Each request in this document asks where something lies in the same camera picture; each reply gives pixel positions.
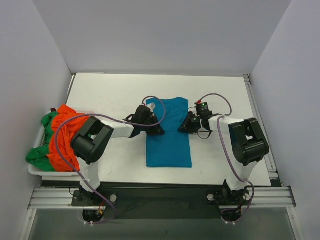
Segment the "teal blue t shirt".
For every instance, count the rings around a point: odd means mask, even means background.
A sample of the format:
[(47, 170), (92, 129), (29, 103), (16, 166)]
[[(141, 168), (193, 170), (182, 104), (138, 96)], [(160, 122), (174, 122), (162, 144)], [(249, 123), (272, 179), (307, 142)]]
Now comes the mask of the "teal blue t shirt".
[(192, 158), (189, 135), (178, 128), (184, 122), (189, 103), (182, 97), (158, 100), (150, 98), (146, 103), (154, 104), (154, 113), (159, 120), (163, 135), (146, 137), (146, 166), (150, 168), (191, 168)]

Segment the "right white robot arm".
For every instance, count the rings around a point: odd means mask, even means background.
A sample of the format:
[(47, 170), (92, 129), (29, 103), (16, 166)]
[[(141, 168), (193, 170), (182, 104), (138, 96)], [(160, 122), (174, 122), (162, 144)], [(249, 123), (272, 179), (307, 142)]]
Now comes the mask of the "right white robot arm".
[(269, 153), (270, 147), (260, 123), (254, 117), (236, 119), (229, 114), (214, 114), (207, 102), (195, 104), (195, 112), (189, 111), (178, 128), (180, 133), (197, 134), (205, 129), (217, 132), (232, 174), (223, 183), (222, 200), (233, 204), (245, 192), (249, 178), (256, 165)]

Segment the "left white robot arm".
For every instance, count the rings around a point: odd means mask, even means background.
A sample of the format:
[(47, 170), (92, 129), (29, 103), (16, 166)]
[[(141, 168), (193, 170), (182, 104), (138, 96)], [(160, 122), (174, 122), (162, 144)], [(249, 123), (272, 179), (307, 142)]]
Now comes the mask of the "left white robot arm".
[(79, 172), (84, 177), (80, 181), (79, 191), (88, 205), (95, 206), (101, 201), (98, 160), (111, 139), (134, 138), (141, 132), (148, 136), (165, 134), (154, 113), (155, 107), (154, 103), (139, 105), (134, 114), (120, 123), (101, 121), (91, 116), (72, 138), (70, 147), (78, 160)]

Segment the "green t shirt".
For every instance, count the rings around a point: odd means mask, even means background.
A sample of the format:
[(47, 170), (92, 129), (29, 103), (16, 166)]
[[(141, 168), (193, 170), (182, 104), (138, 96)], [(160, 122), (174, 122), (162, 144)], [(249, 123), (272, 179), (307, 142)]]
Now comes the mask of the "green t shirt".
[(58, 114), (59, 113), (57, 111), (53, 111), (46, 114), (41, 119), (41, 125), (44, 128), (44, 143), (41, 146), (32, 148), (26, 156), (26, 161), (29, 164), (45, 172), (55, 172), (54, 167), (50, 163), (48, 154), (50, 153), (49, 143), (55, 133), (52, 130), (52, 123)]

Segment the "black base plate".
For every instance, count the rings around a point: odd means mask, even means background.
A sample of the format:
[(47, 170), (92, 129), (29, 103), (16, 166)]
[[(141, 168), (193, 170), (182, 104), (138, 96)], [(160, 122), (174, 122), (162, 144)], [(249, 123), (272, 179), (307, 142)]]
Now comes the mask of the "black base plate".
[(244, 191), (223, 185), (103, 183), (98, 193), (70, 189), (71, 205), (82, 207), (85, 221), (236, 220), (246, 205)]

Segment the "right side aluminium rail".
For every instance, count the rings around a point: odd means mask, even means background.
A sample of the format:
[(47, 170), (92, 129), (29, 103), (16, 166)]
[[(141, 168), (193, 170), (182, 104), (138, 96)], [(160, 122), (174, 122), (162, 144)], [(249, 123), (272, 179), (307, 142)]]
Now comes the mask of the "right side aluminium rail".
[[(248, 74), (244, 74), (243, 78), (254, 118), (258, 120), (261, 130), (264, 136), (267, 138), (268, 136), (265, 131), (265, 126), (263, 124), (253, 93), (250, 76)], [(259, 187), (256, 190), (256, 195), (253, 199), (252, 206), (257, 208), (295, 208), (297, 205), (292, 189), (290, 186), (284, 186), (283, 182), (281, 182), (276, 162), (271, 150), (267, 155), (264, 156), (263, 161), (268, 171), (268, 177), (271, 182), (271, 186)]]

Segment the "aluminium frame rail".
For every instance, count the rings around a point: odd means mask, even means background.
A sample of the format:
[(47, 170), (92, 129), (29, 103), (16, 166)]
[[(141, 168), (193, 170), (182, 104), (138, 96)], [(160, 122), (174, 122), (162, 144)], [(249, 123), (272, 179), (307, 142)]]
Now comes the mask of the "aluminium frame rail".
[(28, 209), (83, 209), (72, 206), (73, 196), (66, 188), (35, 188), (32, 192)]

